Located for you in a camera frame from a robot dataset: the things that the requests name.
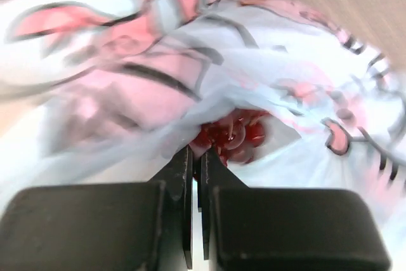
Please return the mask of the light blue printed plastic bag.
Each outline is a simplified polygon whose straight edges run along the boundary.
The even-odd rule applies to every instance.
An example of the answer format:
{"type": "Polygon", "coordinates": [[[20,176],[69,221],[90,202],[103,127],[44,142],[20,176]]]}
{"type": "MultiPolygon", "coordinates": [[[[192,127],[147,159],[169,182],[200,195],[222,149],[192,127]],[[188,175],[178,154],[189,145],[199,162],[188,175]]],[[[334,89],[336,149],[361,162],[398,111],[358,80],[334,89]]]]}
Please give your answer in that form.
{"type": "Polygon", "coordinates": [[[1,0],[1,208],[35,186],[156,173],[228,114],[262,110],[272,149],[252,187],[343,188],[405,245],[405,76],[291,0],[1,0]]]}

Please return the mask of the fake dark purple grape bunch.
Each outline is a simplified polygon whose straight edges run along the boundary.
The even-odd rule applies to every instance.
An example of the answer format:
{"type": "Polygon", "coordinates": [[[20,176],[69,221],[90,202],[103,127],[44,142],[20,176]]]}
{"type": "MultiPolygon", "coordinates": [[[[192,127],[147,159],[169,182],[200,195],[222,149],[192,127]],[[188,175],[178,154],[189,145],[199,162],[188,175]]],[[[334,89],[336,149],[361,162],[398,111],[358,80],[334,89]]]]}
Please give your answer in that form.
{"type": "Polygon", "coordinates": [[[271,117],[265,110],[235,109],[218,121],[204,123],[189,146],[196,158],[213,149],[224,166],[249,164],[255,160],[256,148],[265,143],[265,119],[271,117]]]}

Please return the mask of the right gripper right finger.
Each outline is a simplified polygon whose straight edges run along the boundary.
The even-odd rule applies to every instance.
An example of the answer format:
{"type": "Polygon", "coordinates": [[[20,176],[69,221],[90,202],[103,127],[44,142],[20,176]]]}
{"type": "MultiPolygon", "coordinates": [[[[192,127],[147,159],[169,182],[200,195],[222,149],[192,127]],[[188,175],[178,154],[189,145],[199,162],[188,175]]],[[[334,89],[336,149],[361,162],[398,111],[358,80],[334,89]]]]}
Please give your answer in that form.
{"type": "Polygon", "coordinates": [[[203,254],[210,270],[390,269],[390,256],[358,194],[248,187],[215,151],[199,162],[203,254]]]}

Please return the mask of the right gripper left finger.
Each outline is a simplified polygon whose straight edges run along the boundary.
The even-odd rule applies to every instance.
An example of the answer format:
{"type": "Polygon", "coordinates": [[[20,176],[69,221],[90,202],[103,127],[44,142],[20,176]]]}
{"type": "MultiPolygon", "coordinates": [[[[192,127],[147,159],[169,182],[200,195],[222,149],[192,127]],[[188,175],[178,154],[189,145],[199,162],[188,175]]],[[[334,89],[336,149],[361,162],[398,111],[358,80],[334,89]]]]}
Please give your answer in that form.
{"type": "Polygon", "coordinates": [[[147,182],[33,187],[1,218],[2,270],[190,270],[193,154],[147,182]]]}

